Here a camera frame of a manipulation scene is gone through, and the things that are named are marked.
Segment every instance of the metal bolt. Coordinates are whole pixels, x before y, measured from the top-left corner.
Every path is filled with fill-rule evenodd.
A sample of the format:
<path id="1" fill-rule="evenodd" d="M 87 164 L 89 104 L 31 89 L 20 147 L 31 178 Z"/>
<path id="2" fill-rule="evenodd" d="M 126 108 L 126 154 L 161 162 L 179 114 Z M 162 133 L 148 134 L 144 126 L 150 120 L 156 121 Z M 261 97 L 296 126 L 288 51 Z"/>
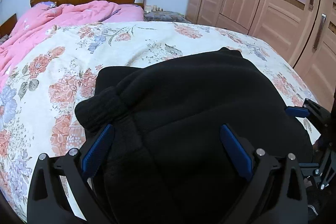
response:
<path id="1" fill-rule="evenodd" d="M 290 160 L 295 160 L 295 155 L 293 153 L 289 153 L 288 157 Z"/>
<path id="2" fill-rule="evenodd" d="M 258 148 L 256 152 L 257 152 L 257 154 L 258 154 L 259 156 L 263 156 L 263 155 L 265 155 L 265 150 L 263 150 L 263 149 L 261 149 L 261 148 Z"/>
<path id="3" fill-rule="evenodd" d="M 47 154 L 42 153 L 41 155 L 39 155 L 39 160 L 44 160 L 47 157 Z"/>
<path id="4" fill-rule="evenodd" d="M 75 155 L 77 155 L 77 153 L 78 153 L 78 149 L 77 148 L 72 148 L 69 151 L 69 155 L 70 156 L 75 156 Z"/>

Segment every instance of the wrinkled fabric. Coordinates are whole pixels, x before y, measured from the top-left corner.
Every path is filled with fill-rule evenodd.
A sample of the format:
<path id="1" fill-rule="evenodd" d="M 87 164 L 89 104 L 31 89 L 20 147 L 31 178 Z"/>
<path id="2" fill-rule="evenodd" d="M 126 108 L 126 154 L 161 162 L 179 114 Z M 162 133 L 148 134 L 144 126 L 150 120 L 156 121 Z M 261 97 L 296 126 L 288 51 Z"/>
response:
<path id="1" fill-rule="evenodd" d="M 246 185 L 222 147 L 221 125 L 255 149 L 311 162 L 309 135 L 285 108 L 267 77 L 222 48 L 143 69 L 104 68 L 75 114 L 87 138 L 115 128 L 103 182 L 93 185 L 104 184 L 96 193 L 120 223 L 215 224 Z"/>
<path id="2" fill-rule="evenodd" d="M 95 0 L 87 4 L 62 4 L 53 7 L 38 4 L 28 10 L 17 22 L 11 37 L 0 45 L 0 90 L 5 85 L 12 69 L 37 44 L 51 37 L 60 27 L 84 25 L 103 21 L 108 18 L 110 22 L 134 21 L 139 17 L 141 7 L 122 6 L 116 3 Z"/>
<path id="3" fill-rule="evenodd" d="M 12 69 L 0 92 L 5 101 L 0 103 L 0 117 L 5 115 L 6 121 L 0 131 L 0 189 L 14 211 L 26 219 L 25 189 L 29 189 L 39 154 L 65 155 L 85 142 L 74 109 L 94 95 L 102 69 L 145 68 L 222 47 L 240 51 L 272 82 L 286 105 L 302 106 L 305 98 L 315 101 L 290 65 L 254 37 L 209 26 L 157 21 L 57 27 Z M 306 118 L 298 120 L 314 143 L 317 130 Z M 83 218 L 67 180 L 62 177 L 61 181 L 75 215 Z"/>

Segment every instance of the blue gripper pad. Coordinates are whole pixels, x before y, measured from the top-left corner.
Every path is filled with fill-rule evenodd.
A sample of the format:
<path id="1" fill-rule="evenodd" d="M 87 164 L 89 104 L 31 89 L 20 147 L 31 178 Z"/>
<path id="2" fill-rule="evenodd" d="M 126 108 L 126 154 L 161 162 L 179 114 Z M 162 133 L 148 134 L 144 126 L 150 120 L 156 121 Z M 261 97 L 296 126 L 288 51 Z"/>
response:
<path id="1" fill-rule="evenodd" d="M 309 116 L 309 110 L 304 107 L 299 106 L 288 106 L 285 109 L 285 112 L 289 116 L 299 117 L 299 118 L 306 118 Z"/>
<path id="2" fill-rule="evenodd" d="M 84 180 L 95 176 L 113 143 L 114 136 L 115 129 L 108 124 L 82 160 L 82 177 Z"/>
<path id="3" fill-rule="evenodd" d="M 253 162 L 251 157 L 247 154 L 227 125 L 223 124 L 220 127 L 219 137 L 239 176 L 250 181 L 253 176 Z"/>

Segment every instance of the black cloth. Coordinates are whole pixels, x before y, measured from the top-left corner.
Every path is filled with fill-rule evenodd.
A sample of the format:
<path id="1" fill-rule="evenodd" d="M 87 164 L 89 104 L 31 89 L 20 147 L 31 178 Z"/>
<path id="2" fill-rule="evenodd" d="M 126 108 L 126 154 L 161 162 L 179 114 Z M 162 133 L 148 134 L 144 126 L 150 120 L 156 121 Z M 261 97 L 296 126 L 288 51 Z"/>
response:
<path id="1" fill-rule="evenodd" d="M 87 137 L 106 122 L 115 127 L 94 184 L 120 224 L 211 224 L 246 184 L 220 142 L 222 124 L 270 155 L 311 162 L 308 133 L 285 107 L 250 61 L 222 48 L 143 69 L 104 68 L 75 114 Z"/>

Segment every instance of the floral bedspread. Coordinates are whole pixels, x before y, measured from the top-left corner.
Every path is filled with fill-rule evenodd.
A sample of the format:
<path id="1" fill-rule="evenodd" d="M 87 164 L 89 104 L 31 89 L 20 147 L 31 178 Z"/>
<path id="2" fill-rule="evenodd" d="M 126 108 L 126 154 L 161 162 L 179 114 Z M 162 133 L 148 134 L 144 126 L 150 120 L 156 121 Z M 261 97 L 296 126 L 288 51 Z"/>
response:
<path id="1" fill-rule="evenodd" d="M 0 93 L 0 189 L 26 219 L 29 184 L 39 154 L 64 155 L 85 142 L 75 106 L 93 96 L 99 70 L 107 66 L 146 67 L 168 59 L 221 47 L 239 50 L 266 75 L 287 105 L 315 100 L 307 86 L 268 44 L 214 27 L 175 22 L 93 23 L 53 26 L 12 70 Z M 312 143 L 319 133 L 299 119 Z M 65 178 L 63 187 L 77 216 L 83 217 Z"/>

